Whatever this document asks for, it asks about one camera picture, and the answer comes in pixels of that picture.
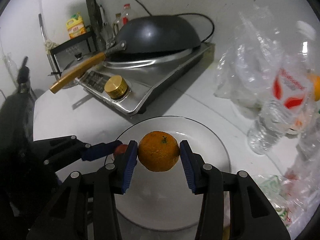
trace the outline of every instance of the silver screw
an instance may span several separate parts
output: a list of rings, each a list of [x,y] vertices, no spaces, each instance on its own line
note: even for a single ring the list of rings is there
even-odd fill
[[[115,168],[115,165],[113,164],[113,163],[108,163],[107,165],[106,165],[106,169],[107,170],[113,170]]]
[[[71,173],[70,176],[71,176],[71,178],[75,179],[75,178],[79,177],[79,172],[74,171],[73,173]]]
[[[239,176],[245,178],[248,176],[248,173],[245,171],[239,171]]]
[[[211,170],[212,169],[212,165],[209,163],[205,163],[203,164],[202,168],[204,168],[205,170]]]

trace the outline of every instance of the portable gas stove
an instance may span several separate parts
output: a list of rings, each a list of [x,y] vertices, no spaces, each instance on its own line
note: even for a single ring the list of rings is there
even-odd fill
[[[135,55],[134,59],[124,58],[123,55],[113,56],[75,80],[97,98],[126,115],[143,113],[148,104],[198,63],[209,47],[202,43],[194,49],[156,54],[156,57],[155,54],[149,55],[147,59],[143,54]],[[111,97],[106,88],[106,83],[110,83],[112,77],[118,78],[118,84],[112,83],[112,92],[119,95],[117,98]]]

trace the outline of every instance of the power cord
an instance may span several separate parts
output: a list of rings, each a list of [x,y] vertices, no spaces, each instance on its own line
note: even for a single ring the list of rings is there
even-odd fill
[[[141,2],[139,2],[138,0],[135,0],[138,4],[140,4],[142,7],[143,7],[143,9],[150,15],[150,16],[152,16],[152,14],[148,11],[148,9],[143,5],[143,3],[141,3]],[[210,21],[210,23],[211,23],[211,25],[212,25],[212,31],[211,31],[211,33],[207,36],[207,37],[205,37],[202,41],[201,41],[201,43],[203,43],[203,42],[205,42],[207,39],[209,39],[212,35],[213,35],[213,32],[214,32],[214,23],[213,23],[213,21],[207,16],[207,15],[204,15],[204,14],[201,14],[201,13],[179,13],[179,14],[174,14],[175,16],[180,16],[180,15],[198,15],[198,16],[201,16],[201,17],[204,17],[204,18],[206,18],[207,20],[209,20]]]

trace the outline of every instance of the gold knob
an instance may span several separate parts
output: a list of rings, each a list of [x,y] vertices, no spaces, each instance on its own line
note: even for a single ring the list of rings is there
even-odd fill
[[[104,85],[105,92],[112,98],[122,97],[128,89],[128,85],[122,76],[116,75],[109,78]]]

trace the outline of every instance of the yellow bottle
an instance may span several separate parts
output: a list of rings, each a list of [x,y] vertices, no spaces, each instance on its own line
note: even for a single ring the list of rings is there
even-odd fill
[[[79,13],[73,15],[71,19],[67,21],[66,26],[68,29],[70,39],[86,33],[83,19]]]

